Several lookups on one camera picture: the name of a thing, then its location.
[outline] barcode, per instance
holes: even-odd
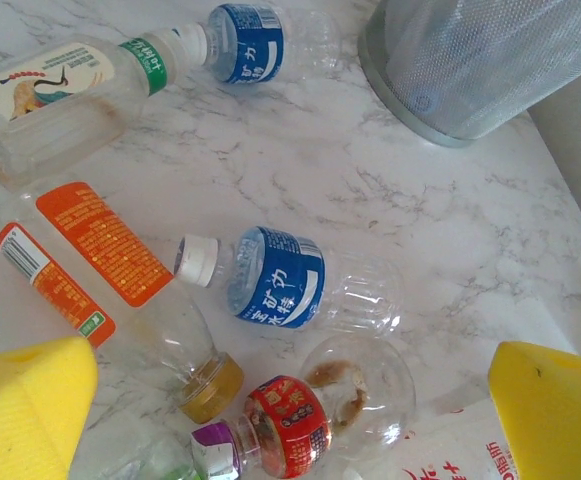
[[[263,28],[281,28],[279,17],[269,7],[257,7],[257,13]]]
[[[299,250],[301,255],[310,255],[311,257],[321,258],[321,250],[311,240],[305,238],[299,239]]]
[[[13,227],[0,245],[0,252],[23,273],[30,283],[50,260],[18,227]]]

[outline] yellow sponge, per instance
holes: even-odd
[[[504,342],[489,383],[520,477],[581,479],[581,357]]]
[[[97,387],[87,340],[0,354],[0,480],[67,478]]]

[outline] gold bottle cap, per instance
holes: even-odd
[[[223,354],[223,365],[218,367],[214,376],[205,387],[195,393],[184,405],[181,411],[198,424],[207,423],[232,402],[243,385],[243,371],[232,357]]]

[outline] purple bottle cap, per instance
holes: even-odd
[[[241,476],[234,439],[223,422],[192,432],[192,455],[195,467],[208,480],[234,480]]]

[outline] white marble surface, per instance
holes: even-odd
[[[216,3],[3,0],[0,60],[74,31],[120,42],[202,20]],[[339,20],[337,79],[231,89],[195,75],[153,97],[134,128],[76,172],[168,265],[183,232],[225,235],[252,224],[395,260],[407,312],[391,341],[424,406],[485,397],[502,340],[581,354],[581,212],[529,117],[463,150],[428,144],[383,107],[359,67],[356,33],[376,1],[278,3],[315,5]],[[0,188],[0,201],[6,196]],[[194,296],[218,347],[247,371],[227,414],[258,383],[296,373],[325,338],[249,325],[221,313],[207,292]],[[0,258],[0,350],[68,332]],[[179,433],[191,427],[161,392],[102,362],[84,445],[103,447],[102,425],[121,410]]]

